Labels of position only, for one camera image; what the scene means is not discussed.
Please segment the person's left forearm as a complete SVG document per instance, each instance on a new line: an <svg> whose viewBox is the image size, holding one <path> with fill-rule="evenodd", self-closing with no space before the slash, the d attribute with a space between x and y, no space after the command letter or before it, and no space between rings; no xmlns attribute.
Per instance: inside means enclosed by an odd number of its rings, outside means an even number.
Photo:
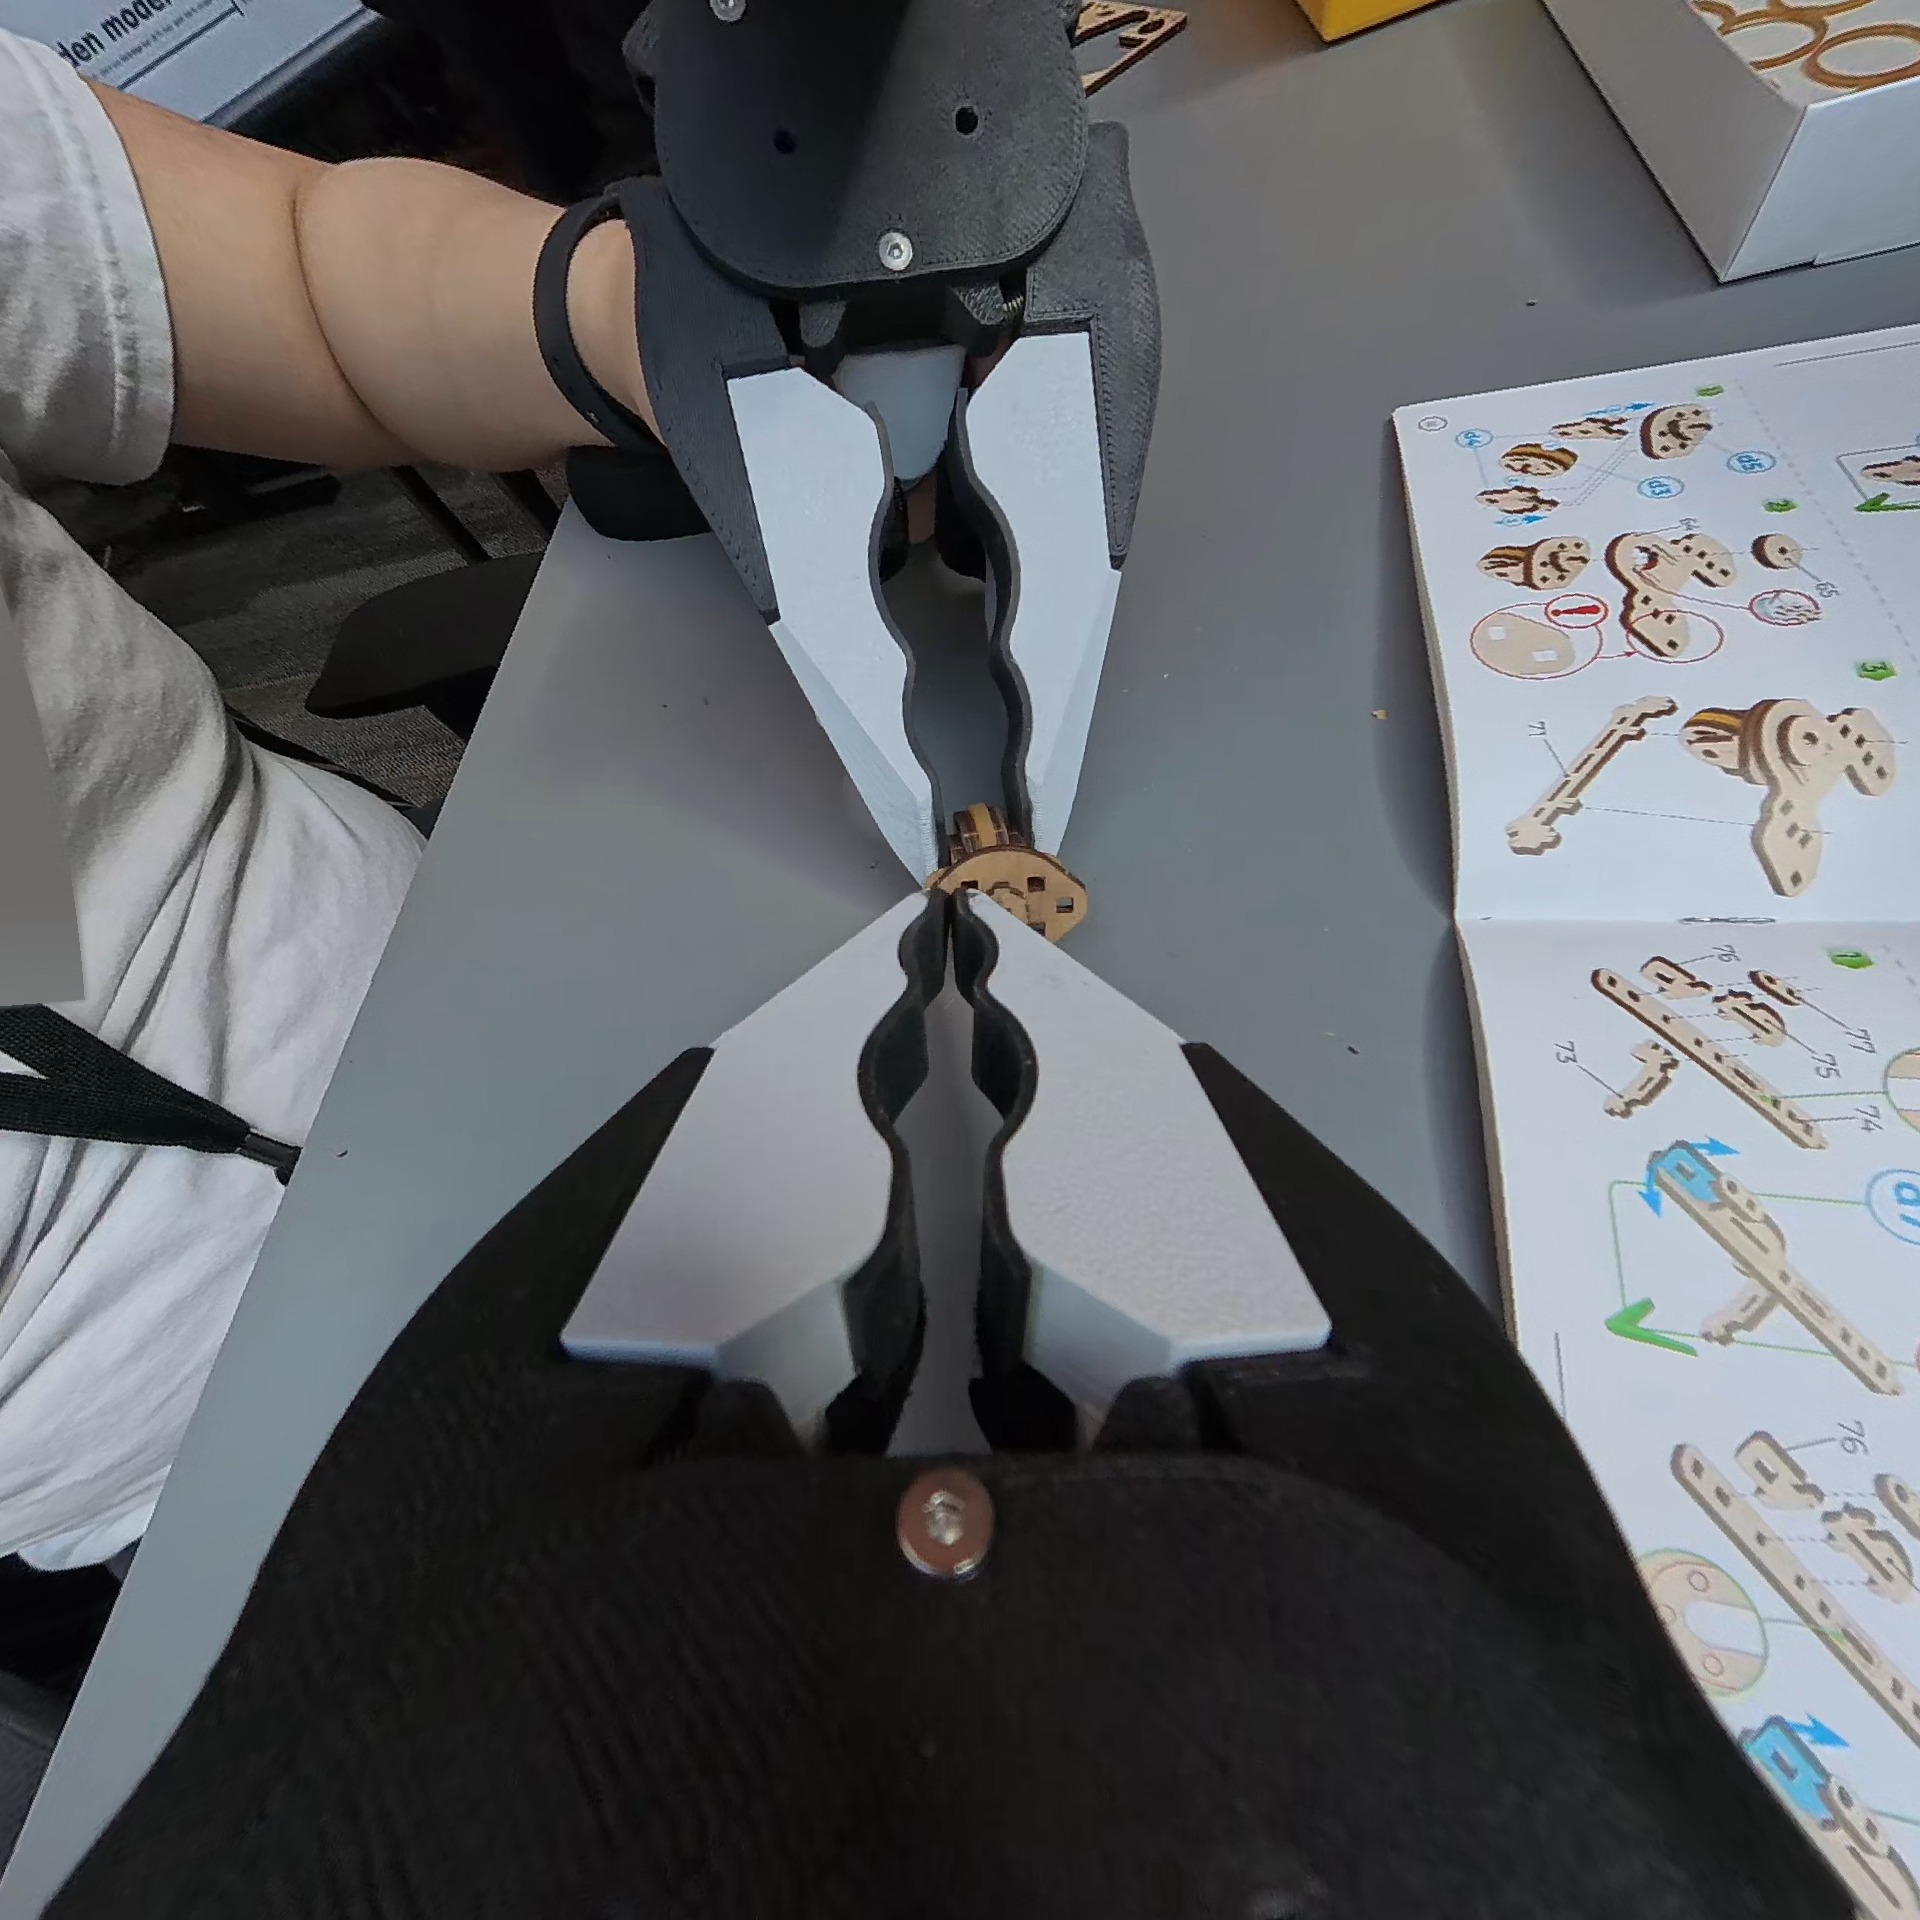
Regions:
<svg viewBox="0 0 1920 1920"><path fill-rule="evenodd" d="M536 269L555 206L425 160L325 167L296 197L301 277L344 423L301 423L328 468L536 468L607 433L555 386Z"/></svg>

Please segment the illustrated instruction booklet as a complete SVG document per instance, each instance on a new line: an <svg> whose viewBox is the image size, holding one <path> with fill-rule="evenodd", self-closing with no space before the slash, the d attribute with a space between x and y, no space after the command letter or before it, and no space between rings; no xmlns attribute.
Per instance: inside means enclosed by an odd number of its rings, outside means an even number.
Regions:
<svg viewBox="0 0 1920 1920"><path fill-rule="evenodd" d="M1916 330L1397 412L1508 1327L1916 1915Z"/></svg>

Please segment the white cardboard box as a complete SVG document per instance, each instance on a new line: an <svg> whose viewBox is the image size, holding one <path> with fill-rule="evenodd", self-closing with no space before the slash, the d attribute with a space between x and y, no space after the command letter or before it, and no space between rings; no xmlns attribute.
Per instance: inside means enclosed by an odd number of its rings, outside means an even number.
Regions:
<svg viewBox="0 0 1920 1920"><path fill-rule="evenodd" d="M1690 4L1546 4L1717 281L1916 246L1916 77L1778 97Z"/></svg>

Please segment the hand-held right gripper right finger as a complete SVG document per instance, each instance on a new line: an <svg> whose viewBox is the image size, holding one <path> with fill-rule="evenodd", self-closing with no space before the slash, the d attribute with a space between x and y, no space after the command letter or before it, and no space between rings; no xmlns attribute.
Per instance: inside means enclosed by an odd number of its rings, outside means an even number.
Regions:
<svg viewBox="0 0 1920 1920"><path fill-rule="evenodd" d="M1137 1377L1313 1352L1331 1320L1183 1037L993 900L954 905L986 1154L974 1413L1073 1442Z"/></svg>

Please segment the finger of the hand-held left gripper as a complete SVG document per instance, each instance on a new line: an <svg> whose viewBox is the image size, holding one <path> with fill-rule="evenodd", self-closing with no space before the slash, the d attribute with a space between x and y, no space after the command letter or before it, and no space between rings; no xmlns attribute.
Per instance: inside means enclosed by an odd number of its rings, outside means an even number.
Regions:
<svg viewBox="0 0 1920 1920"><path fill-rule="evenodd" d="M910 658L878 592L878 536L904 480L948 444L964 362L845 360L839 386L802 372L729 377L759 544L771 633L884 841L913 883L940 864L933 791L904 727Z"/></svg>
<svg viewBox="0 0 1920 1920"><path fill-rule="evenodd" d="M1091 332L1025 332L960 394L954 491L986 544L1001 792L1056 848L1077 792L1120 572L1101 477Z"/></svg>

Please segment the small wooden model assembly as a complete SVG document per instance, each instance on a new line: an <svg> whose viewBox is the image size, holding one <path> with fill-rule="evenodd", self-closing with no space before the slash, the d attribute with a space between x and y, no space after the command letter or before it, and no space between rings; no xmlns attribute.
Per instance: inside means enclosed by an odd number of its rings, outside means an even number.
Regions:
<svg viewBox="0 0 1920 1920"><path fill-rule="evenodd" d="M1086 916L1091 898L1085 883L1011 829L996 802L960 805L948 851L948 864L928 876L928 891L976 891L1052 942Z"/></svg>

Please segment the grey desk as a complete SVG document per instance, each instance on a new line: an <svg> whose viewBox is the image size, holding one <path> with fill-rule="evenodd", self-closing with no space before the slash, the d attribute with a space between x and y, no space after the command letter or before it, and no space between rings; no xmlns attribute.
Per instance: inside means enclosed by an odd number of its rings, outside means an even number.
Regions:
<svg viewBox="0 0 1920 1920"><path fill-rule="evenodd" d="M1916 319L1916 256L1717 286L1542 4L1318 44L1194 4L1108 90L1159 269L1161 399L1068 856L1086 953L1221 1049L1499 1296L1453 832L1394 409ZM716 692L746 829L830 829L830 750L716 558L567 529L543 569L153 1532L4 1876L37 1915L155 1761L301 1477L451 1265L678 1049L736 1017L650 930L809 963L894 891L720 841L650 758Z"/></svg>

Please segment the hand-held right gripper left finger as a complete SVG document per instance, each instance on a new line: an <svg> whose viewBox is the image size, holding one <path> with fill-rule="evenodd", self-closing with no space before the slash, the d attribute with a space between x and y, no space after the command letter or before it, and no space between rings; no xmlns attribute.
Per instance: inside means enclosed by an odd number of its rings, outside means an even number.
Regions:
<svg viewBox="0 0 1920 1920"><path fill-rule="evenodd" d="M562 1343L759 1382L806 1442L880 1452L924 1348L896 1117L948 906L916 891L729 1027Z"/></svg>

